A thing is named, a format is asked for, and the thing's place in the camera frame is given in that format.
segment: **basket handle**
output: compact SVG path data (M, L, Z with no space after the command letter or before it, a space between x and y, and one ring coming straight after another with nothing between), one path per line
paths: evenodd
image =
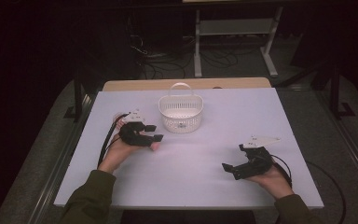
M170 87L170 90L168 92L168 95L171 95L171 90L173 90L175 87L178 87L178 86L185 86L185 87L188 87L190 90L191 90L191 95L194 95L194 92L193 92L193 89L191 89L191 87L187 84L185 84L185 82L177 82L175 84L173 84L171 87Z

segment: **wire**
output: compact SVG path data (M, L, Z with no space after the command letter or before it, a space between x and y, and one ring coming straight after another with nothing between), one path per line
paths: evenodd
M144 41L143 39L139 36L139 35L131 35L131 37L138 37L138 39L140 40L140 46L143 47L144 46Z
M115 143L118 139L120 139L120 138L121 138L121 137L119 137L119 138L113 140L113 141L109 144L109 146L106 147L105 151L107 151L107 149L110 148L110 147L112 146L112 144L114 144L114 143Z
M130 46L130 48L132 49L136 49L138 52L142 53L142 54L147 54L147 50L144 50L144 49L138 49L136 48L135 46Z
M173 72L173 71L178 71L181 70L183 73L183 78L186 78L186 70L185 68L188 67L188 65L190 64L190 62L192 61L192 57L191 55L188 56L188 59L186 60L184 65L181 65L179 63L174 63L175 61L179 61L180 58L179 57L175 57L175 58L168 58L168 60L166 61L162 61L162 60L158 60L158 61L154 61L154 60L145 60L144 61L144 65L149 66L150 68L153 69L152 72L154 72L154 75L152 77L152 79L156 78L156 74L160 73L161 76L163 77L163 74L161 71L167 71L167 72ZM145 72L145 78L147 79L147 71L144 70Z
M142 67L142 72L145 74L145 79L148 80L149 78L147 77L147 71L146 71L146 68L144 66L141 66Z
M219 43L221 48L222 47L224 49L231 48L224 44L222 38L219 38ZM230 66L238 64L237 56L253 53L262 46L262 44L258 44L256 47L248 51L241 52L241 53L236 52L244 43L245 41L241 41L237 46L235 46L232 50L229 51L224 51L221 49L215 51L210 50L210 53L212 54L213 58L205 53L201 53L200 55L202 56L202 59L210 66L217 67L217 68L229 68Z
M115 141L113 141L109 146L107 145L107 143L109 142L110 138L112 137L112 133L116 128L116 125L118 123L118 121L124 117L126 117L128 114L123 114L118 116L115 121L112 123L112 126L110 126L109 132L106 135L106 138L103 142L103 147L101 148L101 153L100 153L100 158L98 159L98 166L100 166L101 162L103 161L103 157L106 153L106 150L111 146L112 143L114 143L115 141L117 141L117 139Z
M144 58L146 58L147 60L157 60L164 57L168 57L168 58L172 57L171 60L163 61L163 62L174 62L176 60L179 60L180 57L178 57L178 55L181 55L183 53L186 54L189 53L190 51L191 52L194 51L193 49L191 50L186 50L186 49L188 49L189 47L193 47L196 42L196 38L194 36L184 36L183 39L190 39L190 41L188 43L183 43L181 52L176 52L174 50L166 49L168 52L151 53L152 50L149 50L148 51L149 53L147 55L144 55Z
M345 220L345 216L347 215L347 202L344 196L344 192L342 191L341 187L339 186L338 182L336 181L336 179L334 177L332 177L329 173L327 173L322 167L316 165L315 163L311 162L311 161L305 161L307 164L310 164L312 166L314 166L315 168L317 168L318 170L320 170L322 173L324 173L327 177L330 178L331 181L333 181L333 184L336 186L338 192L339 192L339 196L341 197L341 202L342 202L342 212L341 212L341 217L339 219L338 224L341 224L344 222Z
M277 157L277 156L271 155L271 157L276 158L276 159L280 160L281 162L283 162L283 164L284 164L284 165L286 166L286 168L287 168L287 171L289 172L289 177L292 178L292 172L290 171L290 168L289 168L289 166L287 165L287 163L284 162L284 160L282 160L281 158L279 158L279 157Z

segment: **person's arm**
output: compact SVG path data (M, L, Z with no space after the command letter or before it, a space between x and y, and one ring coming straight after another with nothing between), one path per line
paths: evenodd
M319 224L323 223L304 204L301 197L293 192L283 175L275 166L272 166L265 174L247 178L258 183L271 194L276 202L282 224Z
M112 173L134 150L140 148L125 144L118 135L113 141L98 170L91 171L86 183L69 198L60 223L106 223L116 180Z

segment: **black cable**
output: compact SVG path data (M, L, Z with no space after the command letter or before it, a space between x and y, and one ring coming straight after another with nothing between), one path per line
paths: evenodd
M220 43L221 43L221 45L222 45L223 47L225 47L225 48L227 47L227 45L225 45L221 39L220 39ZM244 43L245 43L245 41L241 41L240 44L238 44L233 50L229 51L229 52L227 53L227 55L228 55L228 54L233 54L233 55L245 55L245 54L253 53L255 50L258 50L258 49L260 49L260 47L262 47L262 46L265 45L265 43L262 43L262 44L260 43L260 44L258 44L256 47L254 47L253 49L250 49L249 51L242 52L242 53L236 53L236 51L237 51Z
M105 155L105 153L106 153L106 150L110 147L110 145L108 146L107 144L108 144L110 138L112 137L112 133L113 133L113 131L115 130L118 121L119 121L120 119L126 117L127 115L128 115L128 114L123 114L123 115L118 116L118 117L115 119L115 121L112 123L112 126L110 126L109 132L107 133L106 138L105 138L105 140L104 140L104 142L103 142L103 147L101 148L100 158L98 159L98 166L100 166L101 162L103 161L103 157L104 157L104 155Z
M338 192L339 192L339 196L341 197L341 201L342 201L342 212L341 212L341 217L339 219L338 224L341 224L344 222L345 220L345 216L347 215L347 202L344 196L344 192L342 191L341 187L339 186L339 184L337 183L336 179L334 177L332 177L329 173L327 173L322 167L316 165L315 163L311 162L311 161L305 161L307 164L310 164L312 166L314 166L315 168L317 168L318 170L320 170L322 173L324 173L325 175L327 175L327 177L330 178L331 181L333 181L333 184L336 186Z
M151 67L152 69L153 69L153 76L151 77L151 79L156 79L156 74L157 73L159 73L159 74L161 74L161 78L164 78L164 75L160 72L160 71L157 71L156 70L156 67L153 65L153 64L151 64L151 63L144 63L144 65L147 65L147 66L149 66L149 67Z
M113 140L112 142L110 142L109 146L106 147L105 152L107 151L107 149L109 149L109 148L112 146L112 144L114 144L114 143L115 143L118 139L120 139L120 138L121 138L121 137L119 137L119 138Z
M155 60L161 60L164 58L168 58L168 62L174 62L179 59L178 55L174 52L168 52L168 53L158 53L158 54L147 54L144 55L144 59L148 60L149 62L153 62Z
M164 75L160 71L156 71L156 73L152 76L152 79L163 79Z
M229 56L234 56L234 57L236 57L234 54L232 54L232 53L226 53L226 52L224 52L222 49L219 49L219 50L209 49L209 51L210 51L211 54L215 57L215 59L228 59Z
M142 68L142 73L145 74L145 80L148 80L146 68L144 66L141 66L141 68Z
M185 68L188 67L188 65L192 61L192 57L190 55L188 57L188 59L186 60L184 65L181 65L179 63L173 63L174 61L177 61L178 59L179 58L176 58L176 60L157 61L157 62L147 60L147 61L144 62L144 64L148 65L149 67L151 67L153 69L153 71L155 72L155 74L156 73L161 73L160 71L157 71L156 69L160 69L160 70L168 71L168 72L181 70L183 72L183 78L186 78L186 70L185 70ZM163 67L162 65L164 65L164 64L174 66L174 68Z
M208 63L210 66L212 66L212 67L216 67L216 68L229 68L230 66L234 65L234 64L231 63L229 60L227 60L228 63L222 63L222 62L219 62L219 61L217 61L217 60L215 60L215 59L210 58L209 56L207 56L206 54L201 53L201 52L200 52L200 56L202 56L201 58L202 58L206 63Z
M154 72L154 74L152 76L152 79L153 79L153 77L156 75L156 68L154 66L152 66L151 64L148 64L148 63L144 63L144 65L147 65L147 66L149 66L149 67L151 67L153 69L153 71L152 71L152 72ZM144 66L142 66L142 67L143 67L143 71L145 73L145 79L148 80L149 79L148 76L147 76L148 71L146 70L146 68Z
M271 157L276 158L276 159L280 160L281 162L283 162L283 164L284 164L284 165L286 166L286 168L287 168L287 171L289 172L289 177L292 178L292 172L290 171L290 168L289 168L289 166L287 165L287 163L284 162L284 160L282 160L281 158L279 158L279 157L277 157L277 156L271 155Z
M225 45L225 43L223 43L222 38L219 38L219 42L220 42L220 45L221 45L222 47L227 48L227 45ZM224 51L222 51L222 50L221 50L221 51L226 54L226 57L227 57L228 55L233 55L234 52L235 52L243 43L244 43L244 41L241 41L240 44L238 44L236 47L234 47L234 48L233 48L232 50L230 50L229 52L224 52Z
M238 57L237 55L235 54L232 54L232 53L229 53L229 54L226 54L226 55L221 55L220 53L218 53L218 51L212 51L210 50L210 52L212 53L212 55L215 57L215 59L226 59L229 64L232 66L232 65L235 65L235 64L238 64ZM231 60L229 59L229 57L233 57L234 58L234 62L232 63Z

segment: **table leg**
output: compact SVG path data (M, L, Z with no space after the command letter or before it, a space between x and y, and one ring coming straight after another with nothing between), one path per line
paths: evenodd
M272 77L276 77L278 75L278 72L275 68L274 63L271 60L271 57L269 56L269 50L271 49L272 41L274 40L275 34L277 32L279 19L281 17L282 10L283 10L283 7L278 7L277 11L275 12L274 20L273 20L271 27L269 29L268 41L266 43L266 46L260 48L261 54L263 55L263 58L264 58L264 62L266 63L269 74Z
M202 77L200 59L200 11L196 15L196 52L194 53L194 76Z

